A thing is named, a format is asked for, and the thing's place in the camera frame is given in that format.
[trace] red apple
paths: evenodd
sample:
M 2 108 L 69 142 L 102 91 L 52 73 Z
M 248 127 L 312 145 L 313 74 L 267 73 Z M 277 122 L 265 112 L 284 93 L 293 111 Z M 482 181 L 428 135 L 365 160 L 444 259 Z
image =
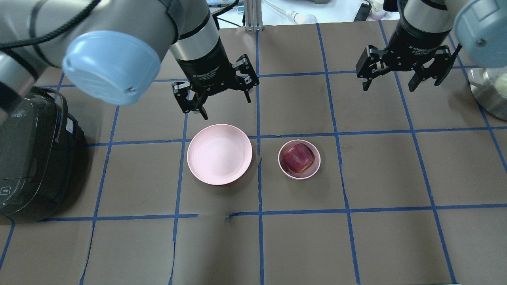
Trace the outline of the red apple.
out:
M 283 155 L 283 159 L 290 170 L 302 173 L 312 165 L 313 154 L 306 145 L 297 144 Z

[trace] black cable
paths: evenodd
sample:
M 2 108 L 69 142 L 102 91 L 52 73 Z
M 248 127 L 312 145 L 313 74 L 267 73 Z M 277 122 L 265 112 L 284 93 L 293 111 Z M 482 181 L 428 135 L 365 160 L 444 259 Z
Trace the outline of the black cable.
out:
M 48 42 L 56 38 L 57 36 L 63 34 L 64 32 L 70 30 L 71 28 L 81 23 L 82 21 L 84 21 L 90 15 L 91 11 L 100 3 L 100 1 L 101 0 L 93 0 L 85 9 L 79 12 L 79 14 L 75 15 L 74 18 L 68 20 L 67 23 L 61 25 L 56 30 L 49 32 L 45 35 L 42 35 L 38 38 L 0 44 L 0 51 L 26 46 L 33 46 Z
M 234 6 L 236 6 L 236 5 L 238 5 L 238 3 L 239 3 L 239 0 L 236 0 L 236 1 L 234 1 L 234 3 L 225 6 L 223 9 L 213 12 L 212 15 L 215 17 L 220 16 L 221 14 L 232 10 L 232 8 L 234 8 Z
M 224 22 L 227 22 L 227 23 L 229 23 L 229 24 L 233 24 L 233 25 L 235 25 L 235 26 L 241 27 L 240 25 L 238 25 L 238 24 L 236 24 L 236 23 L 233 23 L 233 22 L 231 22 L 231 21 L 228 21 L 228 20 L 226 20 L 226 19 L 222 19 L 222 18 L 219 18 L 219 17 L 217 17 L 217 19 L 218 19 L 218 20 L 222 20 L 222 21 L 224 21 Z

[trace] black air fryer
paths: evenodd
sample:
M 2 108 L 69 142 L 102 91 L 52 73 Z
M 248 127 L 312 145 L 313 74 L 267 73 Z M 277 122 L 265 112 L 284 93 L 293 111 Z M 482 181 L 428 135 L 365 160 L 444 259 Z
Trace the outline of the black air fryer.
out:
M 55 99 L 49 93 L 58 94 Z M 34 87 L 0 126 L 0 224 L 35 222 L 53 214 L 67 183 L 83 131 L 65 98 Z

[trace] light blue cap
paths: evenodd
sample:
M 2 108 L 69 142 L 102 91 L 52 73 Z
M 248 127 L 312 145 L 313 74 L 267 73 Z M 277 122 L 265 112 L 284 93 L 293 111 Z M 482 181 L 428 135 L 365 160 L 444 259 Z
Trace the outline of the light blue cap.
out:
M 507 1 L 473 0 L 456 15 L 454 32 L 478 66 L 507 65 Z
M 114 105 L 139 101 L 160 70 L 160 58 L 147 43 L 116 31 L 85 33 L 67 48 L 65 75 L 92 97 Z

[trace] pink bowl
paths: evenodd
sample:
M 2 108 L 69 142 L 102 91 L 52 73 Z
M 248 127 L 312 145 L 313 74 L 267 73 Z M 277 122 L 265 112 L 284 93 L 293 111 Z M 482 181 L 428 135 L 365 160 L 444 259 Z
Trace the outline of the pink bowl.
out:
M 248 136 L 235 126 L 219 124 L 195 135 L 187 152 L 192 174 L 211 185 L 224 185 L 240 178 L 252 160 Z
M 297 144 L 304 144 L 306 145 L 313 154 L 313 163 L 310 165 L 305 171 L 302 173 L 295 173 L 294 171 L 290 170 L 287 165 L 285 164 L 285 161 L 283 159 L 283 156 L 295 145 Z M 318 152 L 318 149 L 310 142 L 302 139 L 295 139 L 288 141 L 286 144 L 283 145 L 283 147 L 278 152 L 278 165 L 280 166 L 280 169 L 285 173 L 285 175 L 289 176 L 292 179 L 296 180 L 304 180 L 312 177 L 315 175 L 320 168 L 320 153 Z

